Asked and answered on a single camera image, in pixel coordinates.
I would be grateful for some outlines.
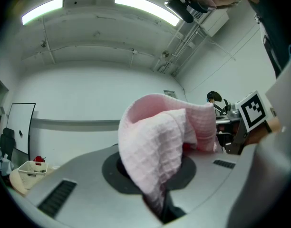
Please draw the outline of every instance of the red object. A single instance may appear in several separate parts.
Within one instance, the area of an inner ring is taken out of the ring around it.
[[[189,149],[191,149],[190,144],[189,143],[184,143],[183,144],[183,150],[189,150]]]
[[[45,162],[45,158],[42,158],[41,156],[37,156],[34,160],[34,162]]]

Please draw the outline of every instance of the ceiling light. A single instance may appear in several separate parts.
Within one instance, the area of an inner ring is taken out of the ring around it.
[[[173,26],[176,26],[180,20],[177,16],[170,13],[169,11],[146,0],[115,0],[115,3],[127,5],[154,14]]]
[[[25,25],[32,19],[41,16],[52,10],[60,9],[63,7],[63,0],[53,0],[47,3],[42,4],[41,6],[33,9],[22,17],[22,24]]]

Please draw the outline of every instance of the pink towel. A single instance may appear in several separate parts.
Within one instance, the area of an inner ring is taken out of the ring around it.
[[[127,173],[150,208],[160,215],[165,183],[181,165],[183,143],[202,151],[213,151],[216,146],[213,104],[194,105],[166,95],[146,95],[123,114],[118,138]]]

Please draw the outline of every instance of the white basket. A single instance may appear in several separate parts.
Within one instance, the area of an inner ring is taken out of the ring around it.
[[[44,162],[27,161],[22,164],[18,171],[24,188],[31,189],[39,180],[43,179],[46,176],[47,167],[48,164]]]

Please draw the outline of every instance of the air vent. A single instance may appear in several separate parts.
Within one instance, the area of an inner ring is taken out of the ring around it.
[[[76,183],[63,180],[39,205],[39,210],[54,218],[75,186]]]
[[[235,167],[234,163],[227,162],[227,161],[222,161],[222,160],[215,160],[213,162],[213,164],[220,165],[220,166],[223,166],[223,167],[226,167],[226,168],[229,168],[229,169],[233,169]]]
[[[165,95],[168,95],[170,97],[173,97],[175,99],[177,99],[176,94],[174,91],[170,91],[170,90],[164,90]]]
[[[203,15],[203,13],[197,11],[196,14],[194,14],[194,18],[197,21],[199,21],[201,19],[202,15]]]

